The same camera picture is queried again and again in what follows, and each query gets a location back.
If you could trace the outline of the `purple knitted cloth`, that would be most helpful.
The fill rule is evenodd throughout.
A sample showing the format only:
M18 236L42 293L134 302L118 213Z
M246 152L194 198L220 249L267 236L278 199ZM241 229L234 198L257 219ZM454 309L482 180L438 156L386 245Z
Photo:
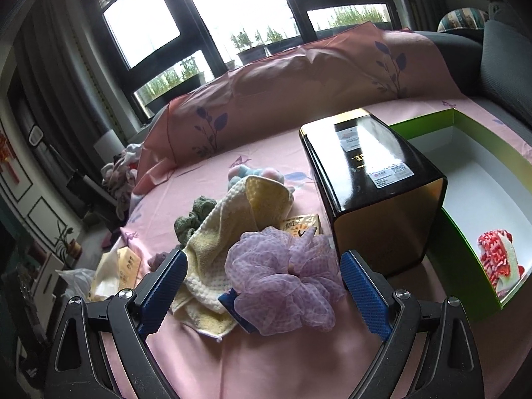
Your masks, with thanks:
M155 272L159 268L161 263L164 262L164 260L167 257L167 255L168 255L167 252L161 252L161 253L157 253L156 255L151 257L148 260L148 266L150 268L150 271L151 272Z

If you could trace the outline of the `green white open box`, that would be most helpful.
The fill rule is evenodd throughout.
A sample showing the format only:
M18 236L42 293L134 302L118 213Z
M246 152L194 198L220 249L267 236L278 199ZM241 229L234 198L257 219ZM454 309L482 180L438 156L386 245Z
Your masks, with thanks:
M500 312L531 274L531 164L507 141L454 109L395 123L393 129L446 176L428 258L446 292L472 321ZM524 271L498 296L480 262L479 237L505 230Z

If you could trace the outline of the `pink floral bed sheet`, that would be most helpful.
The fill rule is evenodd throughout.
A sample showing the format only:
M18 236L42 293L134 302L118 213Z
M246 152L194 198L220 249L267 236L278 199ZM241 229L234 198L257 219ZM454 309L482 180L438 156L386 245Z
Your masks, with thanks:
M221 198L239 160L279 169L295 189L294 215L324 212L297 131L278 134L178 169L136 205L127 243L143 259L176 246L174 221L199 196ZM492 317L474 323L485 394L505 394L531 350L531 287L524 285ZM380 340L354 303L343 299L330 332L299 329L263 338L241 328L224 339L199 334L173 316L148 339L164 375L183 398L345 398L374 358Z

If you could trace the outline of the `red white plush item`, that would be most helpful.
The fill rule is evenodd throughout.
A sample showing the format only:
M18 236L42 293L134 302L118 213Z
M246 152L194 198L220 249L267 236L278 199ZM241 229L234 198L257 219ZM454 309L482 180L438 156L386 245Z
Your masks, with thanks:
M477 240L480 263L499 299L519 282L525 269L518 264L513 236L504 229L486 231Z

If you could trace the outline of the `blue orange tissue pack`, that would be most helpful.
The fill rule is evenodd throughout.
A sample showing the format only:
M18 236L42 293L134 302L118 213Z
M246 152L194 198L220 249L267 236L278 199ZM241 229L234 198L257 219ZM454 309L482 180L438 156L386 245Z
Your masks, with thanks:
M241 314L235 309L235 300L237 298L237 292L231 288L226 292L218 296L218 301L224 306L224 309L230 313L233 319L249 334L257 333L258 329L249 323Z

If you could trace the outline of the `black balcony planter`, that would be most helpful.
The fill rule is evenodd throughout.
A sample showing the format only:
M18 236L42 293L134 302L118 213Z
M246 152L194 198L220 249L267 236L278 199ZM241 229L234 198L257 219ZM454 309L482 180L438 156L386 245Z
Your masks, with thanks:
M252 61L261 60L267 56L267 48L264 45L257 45L238 53L238 58L242 62L243 66L251 63Z

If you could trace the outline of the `purple mesh bath pouf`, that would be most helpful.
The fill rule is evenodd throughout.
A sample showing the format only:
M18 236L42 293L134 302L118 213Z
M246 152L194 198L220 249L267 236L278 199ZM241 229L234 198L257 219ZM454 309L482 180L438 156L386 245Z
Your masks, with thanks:
M246 232L229 249L224 270L238 294L236 311L262 336L335 326L333 306L345 290L337 255L314 228L301 237L274 227Z

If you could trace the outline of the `grey sofa cushion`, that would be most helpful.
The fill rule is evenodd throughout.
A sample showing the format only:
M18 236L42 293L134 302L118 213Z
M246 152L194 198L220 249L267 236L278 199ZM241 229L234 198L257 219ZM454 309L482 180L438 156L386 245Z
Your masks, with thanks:
M487 21L480 78L493 102L531 128L531 40L527 36L508 24Z

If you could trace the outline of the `small potted plant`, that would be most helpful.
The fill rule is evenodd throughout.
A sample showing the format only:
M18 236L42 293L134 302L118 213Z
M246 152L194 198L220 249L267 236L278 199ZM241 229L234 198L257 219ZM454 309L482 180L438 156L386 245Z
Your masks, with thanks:
M60 231L59 236L55 239L55 255L63 262L65 262L68 257L79 259L82 254L83 249L81 245L72 237L73 232L74 229L72 227L67 227Z

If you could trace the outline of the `red wall ornament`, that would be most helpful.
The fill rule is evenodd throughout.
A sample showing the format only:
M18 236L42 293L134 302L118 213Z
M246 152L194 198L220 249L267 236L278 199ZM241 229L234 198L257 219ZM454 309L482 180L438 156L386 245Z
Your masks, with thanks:
M14 184L18 185L20 183L20 178L16 174L13 166L12 166L12 160L16 159L16 155L14 153L14 150L11 147L11 144L8 140L8 138L5 136L3 132L0 132L0 160L1 160L1 168L5 168L8 172L8 174L11 176L12 180L14 181Z

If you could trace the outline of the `yellow white waffle towel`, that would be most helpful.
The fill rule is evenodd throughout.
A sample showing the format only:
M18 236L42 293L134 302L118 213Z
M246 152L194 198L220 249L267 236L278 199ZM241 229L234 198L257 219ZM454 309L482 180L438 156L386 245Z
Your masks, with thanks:
M231 288L224 266L229 249L246 232L276 227L294 202L271 178L248 176L236 182L193 233L183 252L188 272L171 303L171 313L197 333L221 340L236 321L218 297Z

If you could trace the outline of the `black window frame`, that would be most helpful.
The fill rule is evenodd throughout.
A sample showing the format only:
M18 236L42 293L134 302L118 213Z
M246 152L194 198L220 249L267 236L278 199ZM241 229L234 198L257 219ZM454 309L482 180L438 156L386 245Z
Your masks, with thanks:
M367 21L400 26L393 0L81 0L114 81L142 122L172 80L212 80Z

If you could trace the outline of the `yellow soft tissue pack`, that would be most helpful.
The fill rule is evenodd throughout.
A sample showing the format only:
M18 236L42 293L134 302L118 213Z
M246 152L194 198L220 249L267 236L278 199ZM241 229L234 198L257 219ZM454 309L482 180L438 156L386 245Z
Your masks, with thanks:
M125 288L134 289L141 259L128 247L102 255L95 271L88 300L104 301Z

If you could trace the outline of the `striped round cushion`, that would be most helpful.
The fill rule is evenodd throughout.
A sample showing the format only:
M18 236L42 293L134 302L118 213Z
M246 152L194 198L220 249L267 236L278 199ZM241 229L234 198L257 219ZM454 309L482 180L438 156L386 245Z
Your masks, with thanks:
M455 9L447 13L439 22L437 31L446 33L458 30L483 30L489 14L474 7Z

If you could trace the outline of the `white plastic bag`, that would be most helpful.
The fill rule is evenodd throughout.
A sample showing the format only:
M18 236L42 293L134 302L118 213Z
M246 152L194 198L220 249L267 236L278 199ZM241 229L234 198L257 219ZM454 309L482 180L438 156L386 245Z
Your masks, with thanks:
M62 297L72 298L79 296L87 300L90 293L95 270L88 268L75 268L71 270L56 270L58 276L67 284Z

